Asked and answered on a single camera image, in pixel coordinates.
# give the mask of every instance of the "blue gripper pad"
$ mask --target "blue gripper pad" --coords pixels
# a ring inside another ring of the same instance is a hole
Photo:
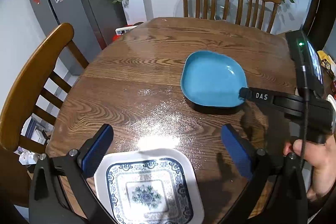
[[[241,138],[230,124],[226,124],[222,127],[221,140],[238,169],[239,174],[250,180],[253,175],[253,146],[247,140]]]
[[[103,124],[95,136],[88,139],[79,150],[77,162],[84,178],[93,177],[101,160],[113,141],[113,128]]]

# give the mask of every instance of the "doorway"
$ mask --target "doorway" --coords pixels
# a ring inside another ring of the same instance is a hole
[[[336,0],[311,0],[302,30],[316,51],[325,46],[336,19]]]

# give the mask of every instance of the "blue and white porcelain plate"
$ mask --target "blue and white porcelain plate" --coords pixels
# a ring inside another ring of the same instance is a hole
[[[177,150],[106,155],[94,179],[99,200],[120,224],[201,224],[203,221],[193,168]]]

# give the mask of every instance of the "wooden dining table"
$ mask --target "wooden dining table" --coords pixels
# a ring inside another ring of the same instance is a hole
[[[121,36],[85,69],[59,111],[48,155],[79,149],[104,123],[114,130],[108,153],[177,149],[194,168],[203,223],[218,223],[247,184],[221,142],[221,127],[230,123],[270,154],[282,152],[289,129],[282,113],[251,102],[202,109],[188,101],[181,74],[187,57],[199,50],[236,60],[248,86],[294,94],[295,68],[283,37],[226,21],[155,18]],[[83,215],[66,179],[62,182],[73,209]],[[94,190],[93,178],[88,183]],[[260,213],[270,188],[251,215]]]

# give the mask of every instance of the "power strip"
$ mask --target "power strip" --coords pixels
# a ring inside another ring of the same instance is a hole
[[[133,30],[135,27],[137,27],[137,26],[129,26],[129,27],[118,28],[118,29],[115,29],[115,33],[117,35],[122,35],[124,33],[129,32],[130,30]]]

